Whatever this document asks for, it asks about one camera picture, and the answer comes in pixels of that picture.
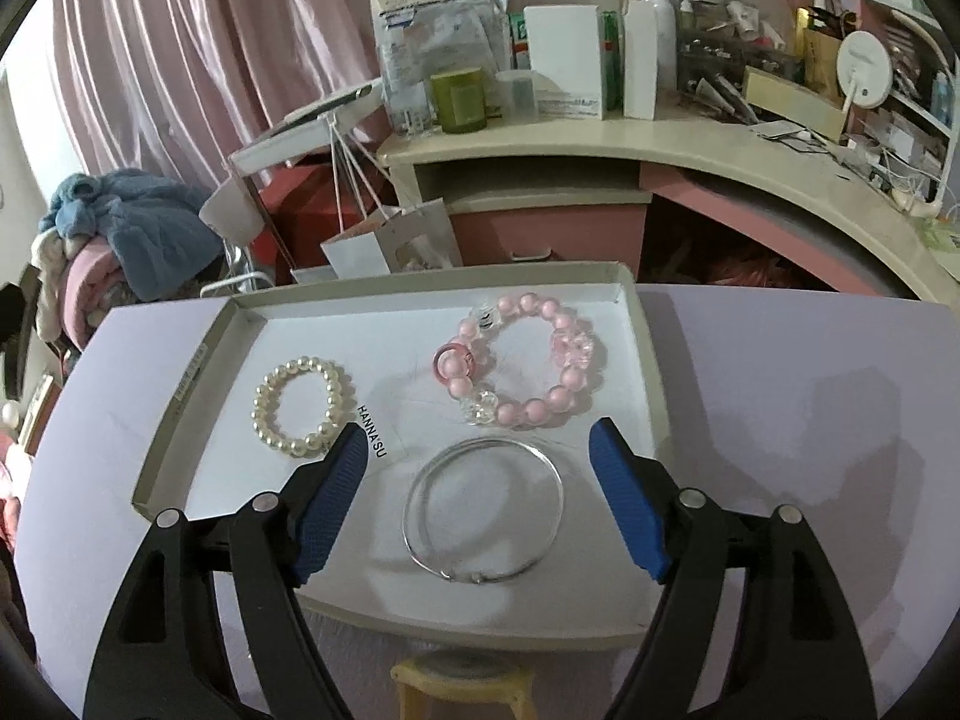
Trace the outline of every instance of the drawer handle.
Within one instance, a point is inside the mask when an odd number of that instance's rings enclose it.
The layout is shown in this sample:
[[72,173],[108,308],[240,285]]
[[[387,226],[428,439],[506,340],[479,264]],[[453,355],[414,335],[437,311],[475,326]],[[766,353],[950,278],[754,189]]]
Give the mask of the drawer handle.
[[510,261],[514,263],[545,263],[552,259],[552,248],[549,248],[543,254],[514,254],[514,252],[510,252]]

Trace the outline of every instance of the pearl bracelet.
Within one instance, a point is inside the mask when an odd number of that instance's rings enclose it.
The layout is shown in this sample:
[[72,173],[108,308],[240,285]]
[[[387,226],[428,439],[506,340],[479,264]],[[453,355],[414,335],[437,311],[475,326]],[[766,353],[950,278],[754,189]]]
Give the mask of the pearl bracelet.
[[[280,393],[286,383],[307,372],[316,372],[323,376],[326,384],[326,410],[323,423],[317,432],[308,433],[302,439],[291,439],[277,429],[277,406],[280,405]],[[291,457],[301,458],[325,452],[330,449],[333,440],[340,432],[340,420],[343,416],[344,396],[340,377],[333,362],[320,360],[319,357],[297,357],[296,360],[278,365],[263,377],[263,384],[256,388],[253,399],[253,431],[261,442],[272,449],[278,449]]]
[[[550,352],[560,368],[560,383],[543,398],[515,403],[500,398],[488,386],[474,386],[477,358],[482,356],[477,341],[486,341],[517,317],[539,316],[550,322]],[[504,296],[494,306],[484,306],[460,322],[459,334],[441,346],[433,358],[433,373],[450,396],[460,401],[467,421],[474,425],[520,427],[542,425],[554,413],[573,408],[576,394],[587,386],[587,368],[593,357],[593,336],[579,327],[573,313],[553,298],[526,293],[517,300]]]

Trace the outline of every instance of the clear crystal bead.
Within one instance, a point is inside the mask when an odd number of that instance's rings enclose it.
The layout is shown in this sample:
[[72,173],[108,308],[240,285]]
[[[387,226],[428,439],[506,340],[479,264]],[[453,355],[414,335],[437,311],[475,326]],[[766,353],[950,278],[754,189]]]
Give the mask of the clear crystal bead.
[[501,317],[500,311],[496,306],[481,306],[480,308],[475,308],[470,312],[470,318],[476,320],[477,327],[480,328],[481,333],[496,330],[496,328],[503,324],[503,317]]
[[589,367],[593,358],[593,336],[576,328],[554,330],[550,336],[550,351],[557,367]]
[[460,401],[467,422],[472,425],[491,425],[496,422],[496,407],[499,399],[495,392],[480,389]]

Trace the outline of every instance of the screw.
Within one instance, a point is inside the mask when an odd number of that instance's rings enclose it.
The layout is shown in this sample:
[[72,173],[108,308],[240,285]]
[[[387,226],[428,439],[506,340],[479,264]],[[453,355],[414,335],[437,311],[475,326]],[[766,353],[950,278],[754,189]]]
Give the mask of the screw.
[[261,495],[253,498],[253,510],[255,512],[272,512],[278,503],[280,503],[280,498],[277,498],[275,493],[261,493]]
[[799,525],[800,522],[803,522],[803,514],[796,506],[781,506],[776,510],[776,513],[781,516],[781,519],[784,522],[789,523],[790,525]]
[[176,509],[165,509],[157,514],[158,528],[172,528],[179,522],[179,512]]
[[699,490],[687,488],[680,491],[680,503],[688,509],[702,509],[707,504],[707,496]]

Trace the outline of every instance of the pink blanket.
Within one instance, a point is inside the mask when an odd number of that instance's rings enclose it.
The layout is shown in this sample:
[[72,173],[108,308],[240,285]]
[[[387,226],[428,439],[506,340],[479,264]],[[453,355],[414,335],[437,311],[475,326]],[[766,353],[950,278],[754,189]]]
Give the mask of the pink blanket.
[[77,348],[85,349],[93,335],[88,314],[98,307],[107,290],[120,281],[126,281],[123,269],[107,239],[99,235],[90,239],[66,269],[59,295],[61,317],[64,332]]

